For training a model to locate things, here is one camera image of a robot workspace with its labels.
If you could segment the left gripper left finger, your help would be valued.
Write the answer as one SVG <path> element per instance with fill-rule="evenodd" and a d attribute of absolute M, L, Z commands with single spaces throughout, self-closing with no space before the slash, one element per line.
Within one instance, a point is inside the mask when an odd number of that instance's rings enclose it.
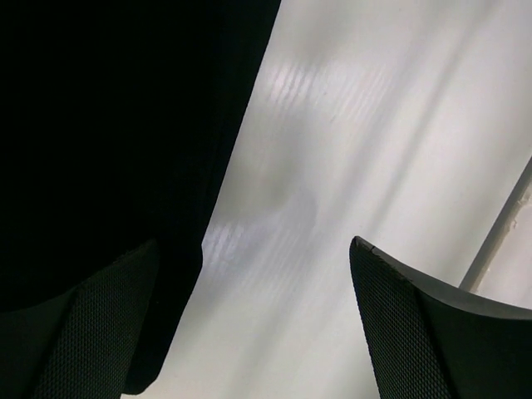
<path fill-rule="evenodd" d="M 120 397 L 158 268 L 150 240 L 62 295 L 3 312 L 1 396 Z"/>

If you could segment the black skirt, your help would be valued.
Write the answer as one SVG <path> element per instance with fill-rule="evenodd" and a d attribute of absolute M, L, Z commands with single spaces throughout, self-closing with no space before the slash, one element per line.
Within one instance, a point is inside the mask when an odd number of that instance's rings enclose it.
<path fill-rule="evenodd" d="M 279 7 L 1 4 L 1 314 L 154 240 L 159 268 L 121 395 L 160 374 Z"/>

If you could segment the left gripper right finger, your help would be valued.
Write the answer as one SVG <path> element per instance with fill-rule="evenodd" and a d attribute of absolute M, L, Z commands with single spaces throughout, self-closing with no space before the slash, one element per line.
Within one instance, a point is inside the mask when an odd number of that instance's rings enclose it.
<path fill-rule="evenodd" d="M 415 270 L 365 239 L 350 267 L 382 398 L 529 398 L 531 311 Z"/>

